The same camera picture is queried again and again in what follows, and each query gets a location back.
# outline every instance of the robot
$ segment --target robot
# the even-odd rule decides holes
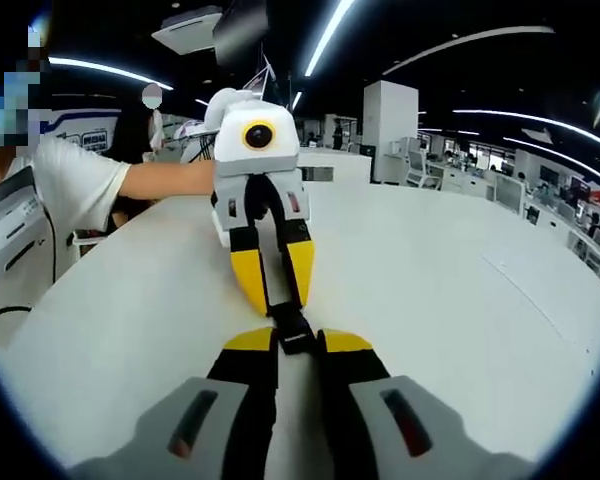
[[[238,284],[257,312],[275,318],[281,306],[269,303],[255,226],[271,210],[292,296],[284,309],[299,312],[309,297],[314,245],[292,115],[251,91],[227,88],[211,99],[205,129],[218,131],[212,216],[221,243],[231,251]]]

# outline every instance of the round table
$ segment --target round table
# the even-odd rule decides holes
[[[307,183],[316,245],[305,316],[370,341],[490,452],[541,459],[600,369],[600,280],[486,200]],[[0,376],[66,467],[131,440],[139,417],[225,342],[271,324],[238,288],[203,197],[164,200],[72,267],[15,335]],[[328,478],[315,371],[280,353],[268,478]]]

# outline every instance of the air conditioner unit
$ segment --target air conditioner unit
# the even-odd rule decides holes
[[[153,38],[178,55],[214,48],[213,29],[222,17],[220,7],[208,6],[167,18]]]

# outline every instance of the camera lens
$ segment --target camera lens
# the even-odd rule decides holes
[[[273,140],[273,132],[266,125],[254,125],[247,130],[245,140],[252,148],[264,148]]]

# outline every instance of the black ceiling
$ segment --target black ceiling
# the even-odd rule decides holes
[[[201,117],[208,100],[242,78],[222,71],[212,51],[180,57],[151,38],[166,17],[229,0],[131,2],[91,0],[89,11],[58,1],[51,55],[89,60],[144,74],[174,87],[163,110]],[[600,1],[569,7],[558,0],[357,0],[305,81],[315,45],[338,0],[268,0],[271,33],[265,50],[281,78],[306,91],[296,109],[303,117],[325,113],[362,117],[364,87],[380,79],[420,92],[423,127],[472,130],[486,143],[525,138],[521,128],[546,125],[487,115],[458,115],[458,108],[505,110],[559,120],[600,136]],[[555,34],[517,34],[473,41],[431,54],[389,75],[383,72],[454,35],[513,26],[547,26]],[[142,84],[82,69],[57,69],[56,93],[137,95]],[[203,83],[212,80],[211,84]],[[600,170],[600,145],[548,127],[552,149]]]

